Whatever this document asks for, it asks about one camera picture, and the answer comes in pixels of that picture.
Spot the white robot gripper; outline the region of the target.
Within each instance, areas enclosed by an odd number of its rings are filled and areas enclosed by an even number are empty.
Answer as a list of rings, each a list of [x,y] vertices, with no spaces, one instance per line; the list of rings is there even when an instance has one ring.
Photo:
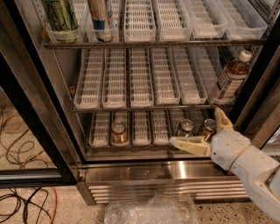
[[[170,143],[175,148],[198,157],[209,157],[211,154],[213,162],[223,170],[229,171],[233,162],[251,145],[251,142],[233,130],[234,125],[221,108],[216,108],[214,115],[218,133],[212,137],[211,145],[203,136],[173,136]]]

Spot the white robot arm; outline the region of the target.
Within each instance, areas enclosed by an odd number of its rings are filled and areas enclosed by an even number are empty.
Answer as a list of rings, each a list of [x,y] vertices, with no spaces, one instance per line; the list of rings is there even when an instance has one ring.
[[[234,125],[221,108],[214,110],[216,133],[210,142],[203,136],[173,136],[177,149],[199,157],[210,157],[243,184],[249,198],[272,220],[280,222],[280,163],[256,148]]]

